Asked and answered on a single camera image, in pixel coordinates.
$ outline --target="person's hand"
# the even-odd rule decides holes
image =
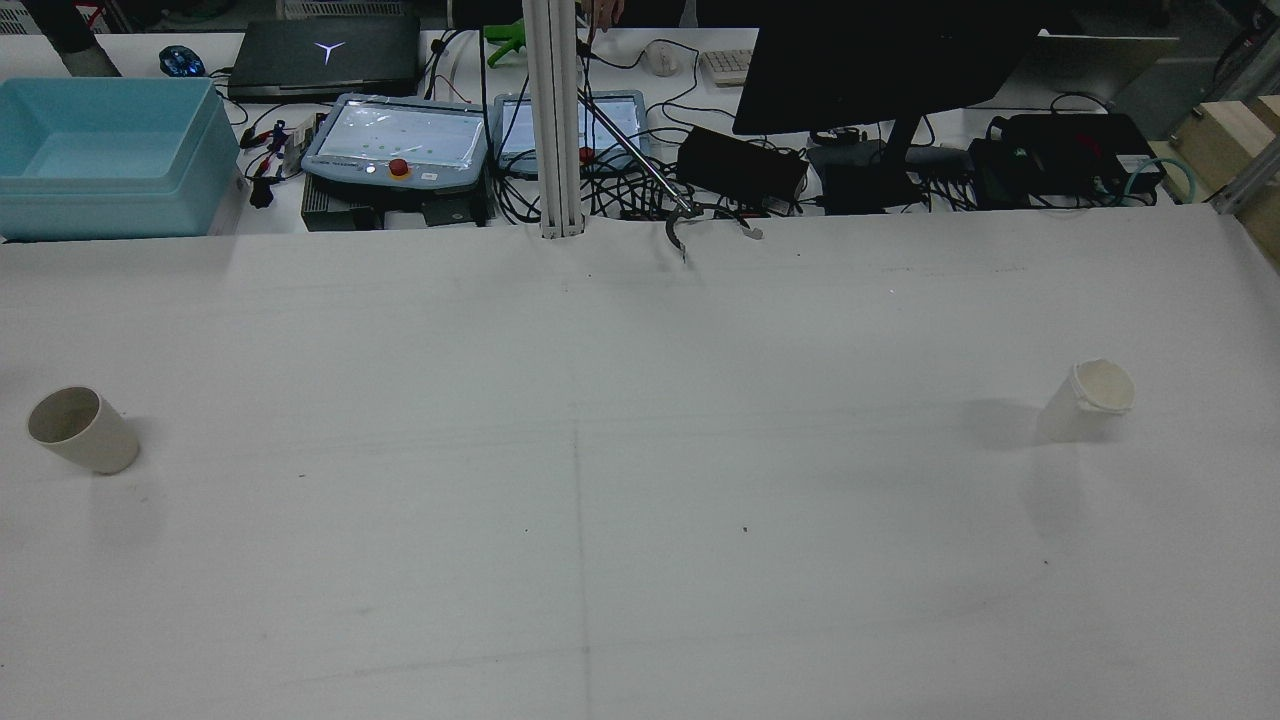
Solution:
[[[595,37],[596,29],[608,32],[617,24],[626,5],[627,0],[582,0],[582,12],[586,13],[591,27],[586,41],[590,42]]]

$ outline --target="black laptop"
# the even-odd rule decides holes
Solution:
[[[343,92],[417,94],[417,15],[248,24],[227,95],[239,102],[332,101]]]

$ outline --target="keyboard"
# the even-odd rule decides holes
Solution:
[[[746,68],[751,64],[750,50],[707,50],[698,60],[707,77],[721,87],[746,82]]]

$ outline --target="white paper cup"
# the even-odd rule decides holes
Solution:
[[[87,387],[67,387],[41,400],[27,418],[27,433],[67,460],[108,475],[138,456],[137,433]]]
[[[1036,428],[1048,439],[1075,442],[1133,409],[1133,380],[1124,368],[1110,360],[1079,363],[1041,410]]]

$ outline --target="computer mouse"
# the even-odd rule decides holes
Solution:
[[[649,72],[658,77],[668,77],[680,72],[676,49],[667,42],[650,42],[644,49],[644,61]]]
[[[205,77],[205,63],[184,45],[170,45],[160,51],[160,69],[169,77]]]

